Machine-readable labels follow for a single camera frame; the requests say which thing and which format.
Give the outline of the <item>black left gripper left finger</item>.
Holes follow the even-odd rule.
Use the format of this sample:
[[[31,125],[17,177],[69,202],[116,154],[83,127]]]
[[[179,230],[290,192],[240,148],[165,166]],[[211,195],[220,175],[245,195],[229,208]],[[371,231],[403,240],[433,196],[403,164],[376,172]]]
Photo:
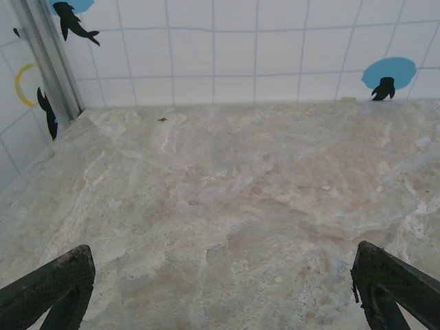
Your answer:
[[[91,248],[79,245],[0,289],[0,330],[79,330],[96,268]]]

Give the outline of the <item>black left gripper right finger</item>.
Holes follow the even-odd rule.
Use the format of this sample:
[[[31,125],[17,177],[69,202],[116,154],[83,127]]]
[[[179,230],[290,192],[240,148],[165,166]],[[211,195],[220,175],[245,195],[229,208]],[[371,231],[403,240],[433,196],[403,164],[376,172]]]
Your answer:
[[[403,307],[427,330],[440,330],[440,281],[361,241],[351,269],[352,290],[371,330],[411,330]]]

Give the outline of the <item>grey metal corner post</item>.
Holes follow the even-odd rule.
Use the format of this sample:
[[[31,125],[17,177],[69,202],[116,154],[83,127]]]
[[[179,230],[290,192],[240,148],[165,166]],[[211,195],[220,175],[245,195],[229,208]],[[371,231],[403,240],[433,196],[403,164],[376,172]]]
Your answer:
[[[59,125],[67,128],[84,110],[63,41],[56,30],[47,0],[11,0],[21,24],[20,35],[38,63],[45,93]]]

